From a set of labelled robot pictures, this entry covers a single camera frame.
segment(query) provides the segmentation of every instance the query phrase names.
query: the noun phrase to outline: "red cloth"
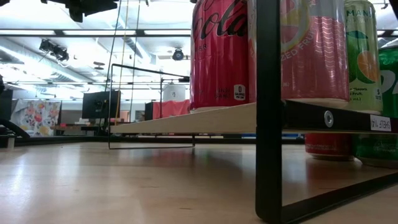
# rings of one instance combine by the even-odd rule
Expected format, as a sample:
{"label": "red cloth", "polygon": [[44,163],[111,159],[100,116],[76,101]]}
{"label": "red cloth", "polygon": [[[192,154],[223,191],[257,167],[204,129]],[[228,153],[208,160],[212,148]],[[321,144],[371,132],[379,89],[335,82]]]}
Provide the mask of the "red cloth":
{"label": "red cloth", "polygon": [[[189,100],[162,102],[162,118],[189,114]],[[160,118],[160,103],[154,102],[153,119]]]}

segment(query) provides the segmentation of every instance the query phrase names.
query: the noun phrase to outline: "wooden shelf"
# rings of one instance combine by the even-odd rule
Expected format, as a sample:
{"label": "wooden shelf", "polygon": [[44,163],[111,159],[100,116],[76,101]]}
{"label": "wooden shelf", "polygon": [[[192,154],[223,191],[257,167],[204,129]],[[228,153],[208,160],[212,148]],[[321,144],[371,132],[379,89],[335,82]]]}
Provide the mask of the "wooden shelf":
{"label": "wooden shelf", "polygon": [[255,133],[256,103],[111,127],[112,133]]}

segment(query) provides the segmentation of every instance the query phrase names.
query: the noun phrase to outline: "wooden floor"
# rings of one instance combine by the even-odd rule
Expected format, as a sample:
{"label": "wooden floor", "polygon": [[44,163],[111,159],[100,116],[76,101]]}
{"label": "wooden floor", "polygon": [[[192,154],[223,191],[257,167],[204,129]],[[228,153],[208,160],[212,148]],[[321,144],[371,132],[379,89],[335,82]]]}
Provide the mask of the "wooden floor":
{"label": "wooden floor", "polygon": [[[284,204],[394,172],[318,161],[303,146],[284,146],[283,163]],[[0,223],[261,223],[254,166],[252,145],[198,145],[194,154],[98,142],[0,151]],[[307,223],[398,223],[398,186]]]}

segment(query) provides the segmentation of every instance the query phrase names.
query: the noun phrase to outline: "sprite can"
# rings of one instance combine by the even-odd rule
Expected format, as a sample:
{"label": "sprite can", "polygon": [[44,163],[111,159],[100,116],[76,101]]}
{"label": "sprite can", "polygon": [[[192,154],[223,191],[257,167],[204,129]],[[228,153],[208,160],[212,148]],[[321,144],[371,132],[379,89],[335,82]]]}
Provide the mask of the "sprite can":
{"label": "sprite can", "polygon": [[382,93],[374,7],[367,0],[346,0],[345,19],[349,72],[348,109],[380,114]]}
{"label": "sprite can", "polygon": [[[379,50],[383,115],[398,118],[398,46]],[[356,157],[363,164],[398,168],[398,136],[360,134],[354,137]]]}

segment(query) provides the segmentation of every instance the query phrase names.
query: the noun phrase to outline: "computer monitor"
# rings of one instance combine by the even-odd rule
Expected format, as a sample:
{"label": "computer monitor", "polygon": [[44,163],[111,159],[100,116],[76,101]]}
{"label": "computer monitor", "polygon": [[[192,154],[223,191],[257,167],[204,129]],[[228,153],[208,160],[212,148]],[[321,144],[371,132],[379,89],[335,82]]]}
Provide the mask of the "computer monitor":
{"label": "computer monitor", "polygon": [[109,105],[109,92],[102,91],[97,93],[85,93],[83,96],[83,111],[81,118],[95,119],[95,118],[109,118],[109,107],[111,108],[111,118],[120,117],[120,91],[112,91],[111,104]]}
{"label": "computer monitor", "polygon": [[0,95],[0,118],[11,119],[12,113],[12,90],[6,90]]}

